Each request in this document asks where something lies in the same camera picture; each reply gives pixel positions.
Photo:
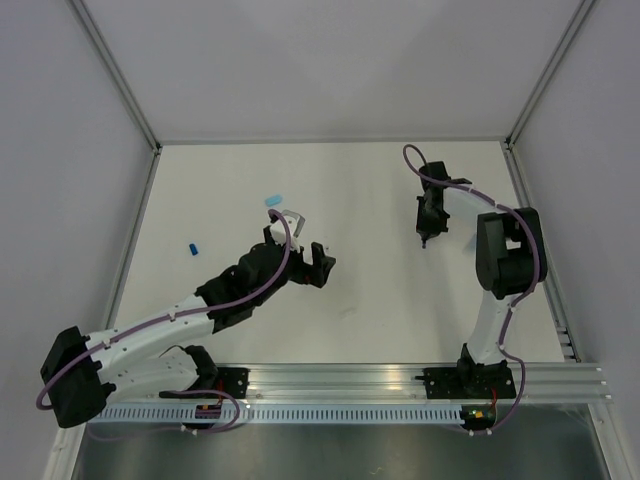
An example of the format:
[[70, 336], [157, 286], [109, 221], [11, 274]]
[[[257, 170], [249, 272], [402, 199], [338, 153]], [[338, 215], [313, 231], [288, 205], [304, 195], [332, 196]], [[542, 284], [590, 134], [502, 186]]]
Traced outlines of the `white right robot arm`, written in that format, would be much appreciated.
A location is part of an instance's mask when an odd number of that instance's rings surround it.
[[516, 387], [504, 354], [517, 305], [546, 279], [548, 264], [538, 212], [510, 208], [449, 176], [443, 162], [418, 169], [416, 232], [421, 242], [449, 231], [458, 217], [475, 227], [475, 272], [483, 290], [478, 317], [456, 364], [428, 367], [418, 377], [430, 400], [515, 399]]

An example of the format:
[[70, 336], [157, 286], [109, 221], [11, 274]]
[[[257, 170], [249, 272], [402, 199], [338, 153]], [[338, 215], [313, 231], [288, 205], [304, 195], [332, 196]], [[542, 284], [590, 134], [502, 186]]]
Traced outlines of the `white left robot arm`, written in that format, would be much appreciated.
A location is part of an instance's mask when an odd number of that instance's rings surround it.
[[165, 312], [134, 323], [84, 334], [60, 332], [40, 369], [36, 407], [53, 411], [61, 428], [84, 424], [111, 403], [159, 395], [220, 400], [219, 368], [197, 340], [247, 319], [288, 283], [322, 288], [336, 264], [322, 244], [311, 258], [281, 224], [218, 276]]

